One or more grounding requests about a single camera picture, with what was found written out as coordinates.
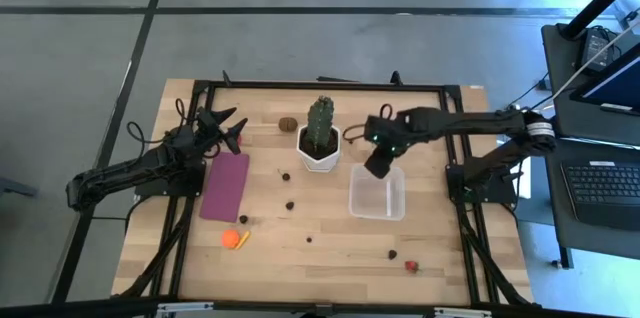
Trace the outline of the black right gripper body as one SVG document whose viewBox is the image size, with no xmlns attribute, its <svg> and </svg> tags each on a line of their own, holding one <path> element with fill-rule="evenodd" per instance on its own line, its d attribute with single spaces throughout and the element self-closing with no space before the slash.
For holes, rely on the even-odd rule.
<svg viewBox="0 0 640 318">
<path fill-rule="evenodd" d="M 389 154 L 404 154 L 409 147 L 409 118 L 405 111 L 394 119 L 369 115 L 364 125 L 364 139 Z"/>
</svg>

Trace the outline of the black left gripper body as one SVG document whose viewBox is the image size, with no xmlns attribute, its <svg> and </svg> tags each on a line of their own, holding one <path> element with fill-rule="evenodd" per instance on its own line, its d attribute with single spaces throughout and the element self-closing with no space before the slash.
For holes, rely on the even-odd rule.
<svg viewBox="0 0 640 318">
<path fill-rule="evenodd" d="M 197 110 L 197 146 L 212 148 L 215 144 L 225 141 L 225 133 L 210 114 L 211 110 L 200 107 Z"/>
</svg>

